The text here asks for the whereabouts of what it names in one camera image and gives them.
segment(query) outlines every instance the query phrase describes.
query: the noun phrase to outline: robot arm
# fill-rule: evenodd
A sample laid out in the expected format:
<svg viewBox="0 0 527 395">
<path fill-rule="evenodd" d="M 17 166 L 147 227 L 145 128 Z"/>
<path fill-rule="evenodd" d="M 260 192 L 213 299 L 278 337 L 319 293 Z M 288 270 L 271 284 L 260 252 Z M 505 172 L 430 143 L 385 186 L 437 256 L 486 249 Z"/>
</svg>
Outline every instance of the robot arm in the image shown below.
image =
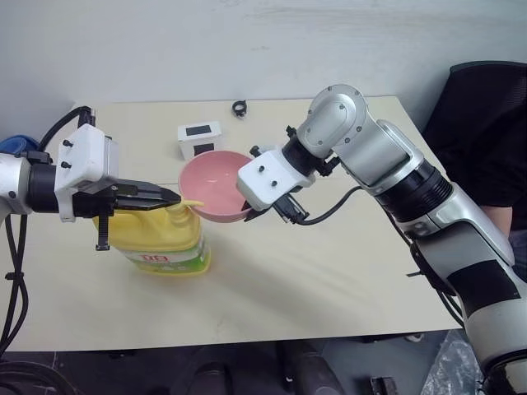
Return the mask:
<svg viewBox="0 0 527 395">
<path fill-rule="evenodd" d="M 63 222 L 99 217 L 97 250 L 108 250 L 114 210 L 152 210 L 180 202 L 166 188 L 118 179 L 117 143 L 88 123 L 58 150 L 58 165 L 40 151 L 0 152 L 0 225 L 9 214 L 58 213 Z"/>
<path fill-rule="evenodd" d="M 281 150 L 240 169 L 247 203 L 256 211 L 277 208 L 289 192 L 312 185 L 316 170 L 327 175 L 321 170 L 340 162 L 412 240 L 412 256 L 431 285 L 458 296 L 488 393 L 527 393 L 527 284 L 511 269 L 504 234 L 393 124 L 375 121 L 353 87 L 320 92 L 305 122 L 288 134 Z M 324 161 L 333 154 L 338 159 Z"/>
</svg>

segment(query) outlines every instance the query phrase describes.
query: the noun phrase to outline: person's arm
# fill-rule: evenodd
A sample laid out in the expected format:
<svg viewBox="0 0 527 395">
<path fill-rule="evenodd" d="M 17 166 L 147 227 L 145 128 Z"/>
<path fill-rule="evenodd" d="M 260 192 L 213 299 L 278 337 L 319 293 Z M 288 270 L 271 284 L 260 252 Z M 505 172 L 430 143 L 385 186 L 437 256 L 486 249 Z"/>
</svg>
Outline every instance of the person's arm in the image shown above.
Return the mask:
<svg viewBox="0 0 527 395">
<path fill-rule="evenodd" d="M 482 210 L 504 234 L 509 237 L 512 222 L 512 207 L 481 206 Z"/>
</svg>

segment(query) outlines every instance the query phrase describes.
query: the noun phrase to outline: blue object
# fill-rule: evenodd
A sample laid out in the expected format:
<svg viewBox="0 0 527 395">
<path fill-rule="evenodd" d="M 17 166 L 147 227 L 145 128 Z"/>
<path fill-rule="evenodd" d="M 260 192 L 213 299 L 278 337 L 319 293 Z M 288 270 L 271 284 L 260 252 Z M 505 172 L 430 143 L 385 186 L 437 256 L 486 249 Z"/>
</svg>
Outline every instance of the blue object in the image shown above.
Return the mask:
<svg viewBox="0 0 527 395">
<path fill-rule="evenodd" d="M 9 152 L 10 154 L 20 154 L 23 151 L 36 151 L 38 146 L 39 143 L 35 139 L 17 134 L 0 142 L 0 151 Z"/>
</svg>

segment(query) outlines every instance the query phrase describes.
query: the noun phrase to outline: black tape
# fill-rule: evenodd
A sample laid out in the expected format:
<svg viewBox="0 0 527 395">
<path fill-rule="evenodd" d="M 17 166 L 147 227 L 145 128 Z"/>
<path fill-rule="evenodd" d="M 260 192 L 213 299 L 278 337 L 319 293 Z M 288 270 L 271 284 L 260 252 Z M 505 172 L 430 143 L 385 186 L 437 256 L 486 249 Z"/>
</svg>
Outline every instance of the black tape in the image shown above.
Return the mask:
<svg viewBox="0 0 527 395">
<path fill-rule="evenodd" d="M 520 298 L 516 285 L 496 259 L 464 267 L 447 280 L 463 301 L 467 317 L 491 304 Z"/>
</svg>

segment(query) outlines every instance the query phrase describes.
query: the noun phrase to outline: black cable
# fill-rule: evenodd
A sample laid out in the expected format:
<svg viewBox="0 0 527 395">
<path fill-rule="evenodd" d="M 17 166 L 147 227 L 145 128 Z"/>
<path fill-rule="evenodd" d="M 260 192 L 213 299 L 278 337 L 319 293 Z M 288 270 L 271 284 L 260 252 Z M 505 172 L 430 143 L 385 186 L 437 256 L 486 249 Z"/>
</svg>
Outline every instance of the black cable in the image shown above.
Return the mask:
<svg viewBox="0 0 527 395">
<path fill-rule="evenodd" d="M 76 395 L 76 389 L 57 370 L 35 362 L 3 362 L 0 364 L 0 379 L 3 374 L 18 374 L 18 382 L 34 381 L 33 378 L 45 383 L 46 387 L 54 388 L 59 395 Z"/>
<path fill-rule="evenodd" d="M 454 308 L 454 310 L 457 311 L 460 316 L 463 316 L 463 312 L 461 311 L 460 306 L 457 304 L 454 298 L 447 294 L 445 294 L 445 298 L 449 301 L 450 305 Z"/>
<path fill-rule="evenodd" d="M 23 383 L 33 387 L 48 387 L 47 381 L 36 378 L 33 374 L 20 372 L 3 372 L 0 373 L 0 383 Z"/>
<path fill-rule="evenodd" d="M 383 209 L 383 211 L 385 212 L 386 216 L 388 217 L 389 219 L 389 222 L 392 224 L 392 226 L 395 228 L 395 230 L 397 231 L 397 233 L 399 234 L 399 236 L 401 236 L 401 239 L 403 239 L 404 243 L 406 243 L 406 245 L 408 247 L 412 246 L 412 242 L 408 239 L 408 237 L 406 237 L 406 235 L 403 233 L 403 231 L 397 226 L 397 224 L 395 223 L 395 220 L 394 218 L 392 217 L 392 215 L 387 212 L 386 210 Z"/>
<path fill-rule="evenodd" d="M 448 300 L 445 298 L 445 295 L 439 290 L 436 290 L 436 292 L 439 296 L 439 299 L 441 299 L 441 302 L 450 313 L 450 316 L 464 329 L 463 319 L 460 318 L 459 315 L 452 309 L 452 306 L 450 306 L 450 304 L 448 303 Z"/>
<path fill-rule="evenodd" d="M 323 220 L 328 219 L 330 216 L 332 216 L 342 205 L 349 199 L 350 196 L 352 196 L 356 191 L 362 189 L 362 187 L 355 187 L 351 188 L 349 191 L 346 192 L 346 194 L 335 204 L 333 207 L 331 207 L 329 210 L 327 210 L 324 214 L 321 216 L 317 216 L 316 218 L 313 218 L 312 220 L 298 220 L 295 223 L 298 225 L 315 225 Z"/>
<path fill-rule="evenodd" d="M 15 387 L 13 384 L 0 383 L 0 388 L 5 388 L 14 393 L 15 395 L 24 395 L 24 393 L 19 388 Z"/>
<path fill-rule="evenodd" d="M 76 117 L 79 117 L 79 123 L 91 123 L 91 108 L 86 107 L 85 105 L 82 107 L 77 107 L 75 109 L 72 109 L 69 113 L 64 115 L 61 119 L 57 121 L 55 125 L 51 127 L 51 129 L 42 137 L 42 140 L 40 140 L 39 147 L 37 148 L 38 151 L 44 151 L 46 147 L 48 146 L 51 139 L 54 137 L 55 134 L 58 133 L 60 129 L 62 129 L 64 126 L 66 126 L 68 123 L 73 121 Z"/>
<path fill-rule="evenodd" d="M 12 343 L 13 339 L 20 331 L 24 319 L 26 319 L 27 310 L 29 307 L 29 295 L 26 288 L 22 272 L 22 259 L 24 258 L 24 248 L 26 245 L 26 232 L 27 232 L 27 216 L 21 216 L 20 231 L 18 238 L 18 250 L 15 247 L 15 239 L 13 236 L 11 216 L 6 217 L 6 233 L 7 242 L 9 243 L 9 251 L 11 252 L 11 258 L 13 261 L 14 272 L 8 273 L 7 278 L 12 279 L 12 293 L 7 308 L 6 322 L 2 331 L 2 339 L 0 340 L 0 357 L 2 357 L 5 350 Z M 12 320 L 16 307 L 16 299 L 18 291 L 21 292 L 22 297 L 22 308 L 21 313 L 16 321 L 15 327 L 11 330 Z"/>
</svg>

